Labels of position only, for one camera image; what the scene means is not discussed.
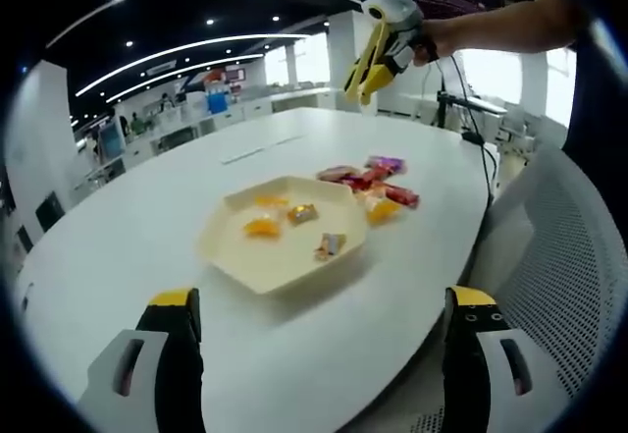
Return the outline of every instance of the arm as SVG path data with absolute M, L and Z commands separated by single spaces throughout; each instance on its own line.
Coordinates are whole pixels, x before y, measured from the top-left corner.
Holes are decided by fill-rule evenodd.
M 572 0 L 534 0 L 488 13 L 426 21 L 425 29 L 441 57 L 463 48 L 536 53 L 569 45 L 586 21 L 584 11 Z M 417 50 L 415 64 L 425 63 L 424 53 Z

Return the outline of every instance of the window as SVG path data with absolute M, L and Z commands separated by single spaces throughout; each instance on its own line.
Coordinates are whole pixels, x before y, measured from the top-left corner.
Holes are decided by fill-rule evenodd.
M 327 34 L 317 33 L 297 40 L 294 44 L 296 80 L 327 82 L 330 80 L 330 56 Z
M 467 83 L 482 96 L 499 97 L 519 104 L 521 100 L 521 57 L 497 50 L 462 50 Z
M 576 52 L 557 48 L 548 52 L 546 116 L 569 128 L 576 85 Z
M 280 47 L 271 50 L 264 57 L 266 84 L 288 84 L 288 62 L 286 48 Z

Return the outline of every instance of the beige tray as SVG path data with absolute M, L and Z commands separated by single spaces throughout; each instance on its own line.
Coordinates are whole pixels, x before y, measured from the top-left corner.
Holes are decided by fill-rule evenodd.
M 284 219 L 276 240 L 248 237 L 242 227 L 259 214 L 259 195 L 286 197 L 289 207 L 312 203 L 319 217 L 297 226 Z M 198 251 L 253 292 L 267 294 L 346 258 L 364 243 L 366 229 L 364 211 L 349 187 L 283 177 L 226 196 L 209 218 Z M 324 233 L 346 234 L 346 243 L 340 254 L 321 262 L 314 249 Z

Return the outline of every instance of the oval table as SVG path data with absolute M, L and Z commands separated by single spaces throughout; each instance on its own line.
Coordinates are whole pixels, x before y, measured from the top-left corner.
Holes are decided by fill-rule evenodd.
M 194 252 L 227 193 L 312 177 L 370 154 L 403 157 L 391 182 L 416 210 L 369 232 L 359 257 L 281 297 L 259 297 Z M 493 172 L 492 161 L 487 160 Z M 480 148 L 409 121 L 294 109 L 208 135 L 134 168 L 59 221 L 28 255 L 24 322 L 71 402 L 87 367 L 157 293 L 200 289 L 208 431 L 332 432 L 421 346 L 456 284 L 487 204 Z

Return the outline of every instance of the ceiling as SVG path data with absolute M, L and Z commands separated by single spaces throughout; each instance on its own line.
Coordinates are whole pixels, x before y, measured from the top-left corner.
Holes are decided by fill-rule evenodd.
M 209 38 L 248 33 L 275 33 L 317 16 L 329 16 L 356 5 L 347 0 L 123 0 L 86 20 L 49 48 L 45 45 L 77 19 L 111 0 L 7 0 L 15 5 L 5 26 L 13 26 L 15 66 L 32 66 L 41 58 L 68 69 L 71 113 L 105 112 L 105 99 L 145 81 L 139 74 L 167 61 L 177 60 L 176 69 L 225 58 L 250 50 L 257 40 L 219 43 L 174 53 L 131 68 L 86 92 L 75 93 L 103 75 L 147 55 Z M 419 0 L 426 17 L 450 17 L 474 9 L 475 0 Z M 502 0 L 483 0 L 493 8 Z M 279 16 L 278 22 L 272 18 Z M 212 26 L 206 20 L 214 20 Z M 317 23 L 298 33 L 324 29 Z M 126 47 L 131 40 L 133 46 Z M 274 40 L 272 45 L 283 42 Z

